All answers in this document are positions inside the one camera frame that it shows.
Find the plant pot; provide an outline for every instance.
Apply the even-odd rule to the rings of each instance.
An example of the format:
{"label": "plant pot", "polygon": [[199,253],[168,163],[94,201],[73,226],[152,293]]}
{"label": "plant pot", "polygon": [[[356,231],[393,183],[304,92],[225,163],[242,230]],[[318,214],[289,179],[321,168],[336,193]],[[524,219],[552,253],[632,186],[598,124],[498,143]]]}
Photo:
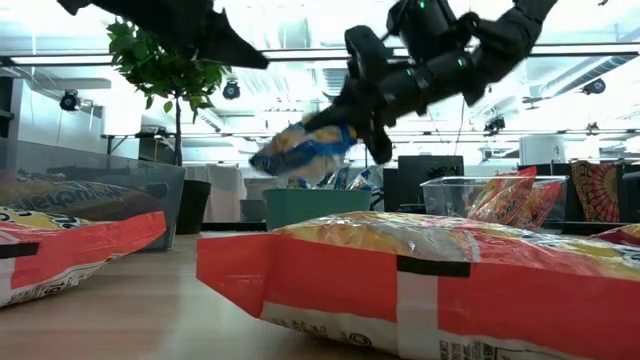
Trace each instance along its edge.
{"label": "plant pot", "polygon": [[368,211],[371,191],[267,189],[267,230],[332,214]]}
{"label": "plant pot", "polygon": [[198,234],[211,194],[211,184],[205,181],[185,180],[178,212],[176,235]]}

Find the table surface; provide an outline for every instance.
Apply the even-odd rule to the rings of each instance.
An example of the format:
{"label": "table surface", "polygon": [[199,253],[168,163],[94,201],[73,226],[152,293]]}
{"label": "table surface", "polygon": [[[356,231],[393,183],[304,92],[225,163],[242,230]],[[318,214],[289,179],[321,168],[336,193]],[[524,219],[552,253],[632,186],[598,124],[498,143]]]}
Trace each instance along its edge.
{"label": "table surface", "polygon": [[195,278],[196,238],[178,237],[169,252],[126,256],[75,288],[0,309],[0,357],[397,359],[253,319]]}

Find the plastic bin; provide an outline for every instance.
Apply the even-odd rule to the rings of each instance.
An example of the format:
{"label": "plastic bin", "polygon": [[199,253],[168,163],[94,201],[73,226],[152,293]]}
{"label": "plastic bin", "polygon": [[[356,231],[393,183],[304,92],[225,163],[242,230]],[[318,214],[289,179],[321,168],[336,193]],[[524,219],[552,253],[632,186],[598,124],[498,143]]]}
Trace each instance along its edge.
{"label": "plastic bin", "polygon": [[[560,184],[560,191],[556,202],[544,223],[557,224],[564,222],[568,178],[568,176],[535,177],[535,185],[542,185],[546,182],[558,182]],[[471,205],[473,205],[478,195],[482,193],[490,180],[514,181],[518,179],[526,179],[526,177],[451,176],[429,180],[420,186],[424,194],[427,214],[466,218],[469,215]]]}
{"label": "plastic bin", "polygon": [[[144,250],[167,250],[173,245],[185,176],[185,170],[181,167],[0,139],[0,186],[15,181],[20,173],[42,177],[60,174],[63,176],[61,181],[67,184],[91,182],[97,183],[101,189],[115,189],[116,192],[115,187],[126,188],[133,190],[128,193],[134,194],[135,199],[140,201],[133,201],[132,198],[128,198],[128,202],[123,201],[118,196],[111,196],[113,193],[107,190],[90,194],[91,199],[84,195],[84,198],[80,198],[69,191],[56,191],[47,186],[34,185],[30,188],[27,181],[20,186],[19,195],[0,199],[0,206],[42,212],[47,212],[47,208],[55,208],[55,212],[61,215],[92,221],[117,221],[162,210],[167,231]],[[66,204],[57,201],[55,206],[43,200],[63,198]],[[114,208],[125,211],[114,211]]]}
{"label": "plastic bin", "polygon": [[331,214],[367,211],[367,190],[267,189],[267,230]]}

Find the snack bag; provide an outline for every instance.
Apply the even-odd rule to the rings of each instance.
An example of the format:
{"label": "snack bag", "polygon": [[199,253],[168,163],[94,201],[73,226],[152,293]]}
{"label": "snack bag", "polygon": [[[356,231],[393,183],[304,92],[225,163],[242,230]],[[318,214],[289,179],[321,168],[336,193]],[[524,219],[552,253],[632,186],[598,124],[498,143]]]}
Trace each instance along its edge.
{"label": "snack bag", "polygon": [[287,180],[287,189],[309,189],[307,180],[299,177],[290,177]]}
{"label": "snack bag", "polygon": [[307,179],[320,178],[339,168],[349,148],[357,142],[356,132],[341,125],[307,133],[304,123],[314,115],[305,116],[300,123],[274,136],[249,160],[251,166],[272,176],[286,174]]}
{"label": "snack bag", "polygon": [[640,224],[625,225],[605,231],[593,235],[592,239],[604,240],[614,244],[640,246]]}
{"label": "snack bag", "polygon": [[534,183],[531,194],[509,225],[528,230],[535,230],[542,226],[553,210],[561,189],[562,183],[558,181]]}
{"label": "snack bag", "polygon": [[406,359],[635,359],[640,344],[621,334],[640,333],[638,255],[463,218],[357,212],[201,239],[197,277],[256,318]]}
{"label": "snack bag", "polygon": [[348,190],[369,190],[371,191],[371,204],[369,205],[369,210],[374,211],[376,206],[380,204],[384,200],[384,193],[382,189],[376,184],[376,180],[372,179],[375,175],[379,175],[378,167],[370,166],[364,170],[362,170],[358,175],[356,175],[355,179],[349,184],[347,187]]}
{"label": "snack bag", "polygon": [[0,307],[76,286],[106,262],[144,248],[165,230],[162,212],[93,223],[0,207]]}
{"label": "snack bag", "polygon": [[160,200],[138,190],[38,174],[19,174],[1,183],[0,206],[90,221],[121,221],[162,211]]}
{"label": "snack bag", "polygon": [[491,179],[485,191],[478,195],[469,219],[509,224],[518,214],[531,194],[535,182],[536,168],[526,168],[514,174],[513,178]]}
{"label": "snack bag", "polygon": [[326,182],[324,179],[316,186],[317,189],[344,190],[347,188],[350,165],[346,165],[329,175]]}

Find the clear plastic container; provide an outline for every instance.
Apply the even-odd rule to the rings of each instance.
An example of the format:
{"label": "clear plastic container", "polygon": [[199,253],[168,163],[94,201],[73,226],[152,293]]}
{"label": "clear plastic container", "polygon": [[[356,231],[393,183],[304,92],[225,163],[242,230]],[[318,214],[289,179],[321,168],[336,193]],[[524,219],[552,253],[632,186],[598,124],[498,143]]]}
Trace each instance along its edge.
{"label": "clear plastic container", "polygon": [[[451,176],[429,180],[420,186],[424,194],[427,214],[469,218],[471,212],[483,202],[478,197],[481,194],[486,194],[496,182],[514,184],[518,181],[530,181],[533,183],[531,188],[536,189],[547,188],[548,185],[554,184],[557,196],[554,196],[555,201],[551,200],[553,204],[549,206],[550,209],[548,214],[545,214],[543,224],[558,224],[564,222],[568,178],[568,176],[536,176],[535,178],[524,176]],[[526,196],[527,198],[538,197],[537,194],[532,191]]]}
{"label": "clear plastic container", "polygon": [[[45,181],[18,186],[19,176]],[[167,230],[145,250],[173,245],[184,176],[184,168],[177,166],[0,139],[0,187],[17,189],[14,194],[0,191],[5,195],[0,196],[0,206],[91,221],[118,221],[161,210]],[[48,177],[61,186],[49,184]],[[74,187],[98,190],[70,191]]]}

